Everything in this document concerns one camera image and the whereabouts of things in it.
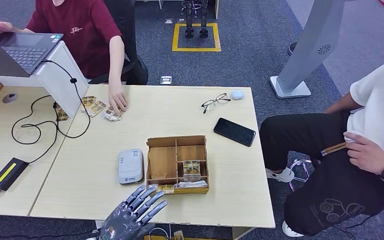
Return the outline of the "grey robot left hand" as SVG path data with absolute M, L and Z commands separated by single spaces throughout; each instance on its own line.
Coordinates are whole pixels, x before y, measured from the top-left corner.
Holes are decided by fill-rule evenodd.
M 167 201 L 156 202 L 163 197 L 163 190 L 145 185 L 139 186 L 121 202 L 102 223 L 99 240 L 142 240 L 154 228 L 152 218 L 159 213 Z

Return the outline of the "person's left hand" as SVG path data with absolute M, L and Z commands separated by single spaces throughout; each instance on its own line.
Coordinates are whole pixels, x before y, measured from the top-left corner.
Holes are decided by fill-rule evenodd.
M 344 132 L 350 162 L 359 169 L 380 175 L 384 171 L 384 150 L 375 142 L 355 133 Z
M 126 111 L 128 103 L 121 82 L 110 82 L 108 84 L 108 102 L 117 114 Z

